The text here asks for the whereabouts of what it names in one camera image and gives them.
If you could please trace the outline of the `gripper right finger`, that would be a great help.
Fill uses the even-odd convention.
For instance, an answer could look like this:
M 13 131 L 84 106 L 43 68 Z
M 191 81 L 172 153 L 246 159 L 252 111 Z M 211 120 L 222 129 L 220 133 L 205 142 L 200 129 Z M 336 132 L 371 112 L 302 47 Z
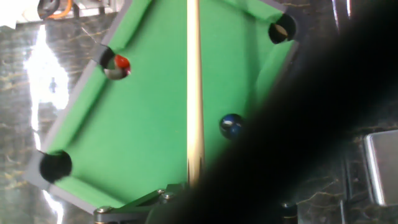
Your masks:
M 280 224 L 298 224 L 298 206 L 296 203 L 284 202 L 279 208 Z

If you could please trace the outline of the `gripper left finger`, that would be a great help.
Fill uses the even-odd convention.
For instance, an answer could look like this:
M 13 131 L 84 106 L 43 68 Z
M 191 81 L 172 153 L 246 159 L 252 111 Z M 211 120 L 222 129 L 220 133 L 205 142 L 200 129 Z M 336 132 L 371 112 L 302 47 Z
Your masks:
M 104 224 L 163 223 L 175 209 L 175 203 L 186 191 L 186 184 L 169 184 L 122 207 L 99 207 L 94 212 L 94 222 Z

